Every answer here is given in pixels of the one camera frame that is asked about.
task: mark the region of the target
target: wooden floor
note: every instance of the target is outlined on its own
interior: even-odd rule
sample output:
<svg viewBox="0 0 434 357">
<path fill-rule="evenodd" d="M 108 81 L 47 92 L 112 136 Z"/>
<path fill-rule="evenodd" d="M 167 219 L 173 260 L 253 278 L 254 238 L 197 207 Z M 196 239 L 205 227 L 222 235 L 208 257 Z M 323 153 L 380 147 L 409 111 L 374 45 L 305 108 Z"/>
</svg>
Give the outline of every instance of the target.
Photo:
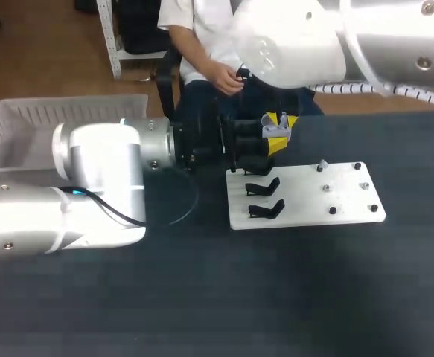
<svg viewBox="0 0 434 357">
<path fill-rule="evenodd" d="M 149 116 L 162 114 L 155 83 L 115 81 L 97 15 L 72 0 L 0 0 L 0 99 L 146 93 Z M 374 95 L 320 95 L 327 113 L 434 109 L 414 100 Z"/>
</svg>

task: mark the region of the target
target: white plastic basket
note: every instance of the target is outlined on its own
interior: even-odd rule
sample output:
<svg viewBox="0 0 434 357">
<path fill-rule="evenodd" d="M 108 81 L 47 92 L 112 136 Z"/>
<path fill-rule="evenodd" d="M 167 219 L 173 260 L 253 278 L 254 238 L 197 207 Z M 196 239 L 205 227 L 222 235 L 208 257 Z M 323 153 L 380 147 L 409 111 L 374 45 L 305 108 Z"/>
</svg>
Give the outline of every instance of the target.
<svg viewBox="0 0 434 357">
<path fill-rule="evenodd" d="M 62 184 L 51 151 L 58 124 L 117 123 L 122 118 L 145 118 L 146 111 L 144 94 L 1 100 L 0 179 L 41 186 Z"/>
</svg>

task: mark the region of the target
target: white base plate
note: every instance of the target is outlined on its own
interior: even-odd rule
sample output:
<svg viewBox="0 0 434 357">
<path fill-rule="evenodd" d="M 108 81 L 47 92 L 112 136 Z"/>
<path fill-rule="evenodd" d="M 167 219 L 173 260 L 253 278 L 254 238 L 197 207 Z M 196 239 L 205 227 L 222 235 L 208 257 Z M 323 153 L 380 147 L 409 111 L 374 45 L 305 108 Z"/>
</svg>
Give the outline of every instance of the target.
<svg viewBox="0 0 434 357">
<path fill-rule="evenodd" d="M 347 225 L 385 220 L 386 212 L 364 163 L 360 170 L 354 169 L 354 163 L 329 164 L 321 173 L 316 168 L 317 165 L 274 167 L 265 177 L 245 176 L 243 170 L 227 171 L 232 229 Z M 267 187 L 275 177 L 279 177 L 281 183 L 271 197 L 246 195 L 245 184 Z M 365 182 L 369 184 L 367 190 L 362 189 Z M 325 185 L 332 191 L 325 192 Z M 280 199 L 284 199 L 285 208 L 276 219 L 249 217 L 249 205 L 273 208 Z M 377 212 L 371 212 L 372 205 L 378 206 Z M 329 214 L 331 207 L 337 209 L 336 214 Z"/>
</svg>

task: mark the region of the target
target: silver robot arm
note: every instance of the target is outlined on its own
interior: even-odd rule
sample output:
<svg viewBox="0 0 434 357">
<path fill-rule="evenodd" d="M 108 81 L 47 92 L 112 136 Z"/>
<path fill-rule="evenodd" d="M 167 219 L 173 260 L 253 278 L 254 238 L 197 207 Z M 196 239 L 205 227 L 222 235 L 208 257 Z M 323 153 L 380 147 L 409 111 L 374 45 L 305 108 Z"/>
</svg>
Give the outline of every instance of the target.
<svg viewBox="0 0 434 357">
<path fill-rule="evenodd" d="M 230 36 L 275 87 L 434 103 L 434 0 L 243 0 Z"/>
<path fill-rule="evenodd" d="M 143 171 L 175 163 L 168 120 L 61 124 L 52 146 L 58 173 L 72 184 L 0 185 L 0 257 L 113 248 L 142 239 Z"/>
<path fill-rule="evenodd" d="M 276 87 L 434 103 L 413 87 L 434 87 L 434 0 L 243 0 L 231 36 L 249 70 Z M 59 126 L 54 160 L 73 185 L 0 186 L 0 257 L 138 242 L 146 230 L 143 171 L 196 161 L 181 131 L 161 119 Z"/>
</svg>

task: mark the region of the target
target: dark pants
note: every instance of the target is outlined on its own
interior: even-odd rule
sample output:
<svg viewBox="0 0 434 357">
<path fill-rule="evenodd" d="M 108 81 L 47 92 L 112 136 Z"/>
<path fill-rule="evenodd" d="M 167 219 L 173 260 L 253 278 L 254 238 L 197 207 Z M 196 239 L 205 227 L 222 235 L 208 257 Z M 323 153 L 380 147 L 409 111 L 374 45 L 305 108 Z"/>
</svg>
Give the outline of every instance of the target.
<svg viewBox="0 0 434 357">
<path fill-rule="evenodd" d="M 180 96 L 175 121 L 193 120 L 209 102 L 216 100 L 221 115 L 233 119 L 257 119 L 266 112 L 285 111 L 289 115 L 321 115 L 308 89 L 277 90 L 249 80 L 243 90 L 231 97 L 218 91 L 210 82 L 195 80 L 187 84 Z"/>
</svg>

